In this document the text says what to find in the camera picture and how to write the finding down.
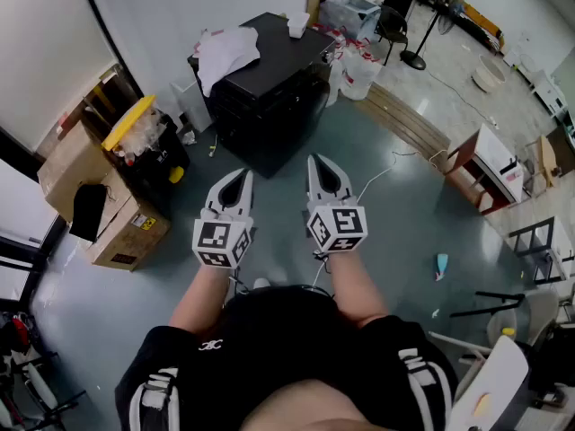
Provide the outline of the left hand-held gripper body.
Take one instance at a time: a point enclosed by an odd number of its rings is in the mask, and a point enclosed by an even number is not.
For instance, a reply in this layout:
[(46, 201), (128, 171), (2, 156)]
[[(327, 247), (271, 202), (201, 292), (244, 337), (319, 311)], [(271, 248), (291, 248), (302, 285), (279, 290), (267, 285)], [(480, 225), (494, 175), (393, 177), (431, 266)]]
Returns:
[(239, 268), (252, 244), (250, 206), (222, 207), (208, 200), (194, 222), (192, 250), (212, 268)]

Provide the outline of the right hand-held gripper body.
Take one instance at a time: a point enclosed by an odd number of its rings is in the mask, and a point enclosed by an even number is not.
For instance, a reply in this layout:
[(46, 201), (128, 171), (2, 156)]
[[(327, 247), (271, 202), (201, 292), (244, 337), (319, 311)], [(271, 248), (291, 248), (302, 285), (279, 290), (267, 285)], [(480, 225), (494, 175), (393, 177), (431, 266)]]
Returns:
[(368, 236), (365, 208), (355, 196), (313, 207), (306, 228), (322, 254), (353, 251)]

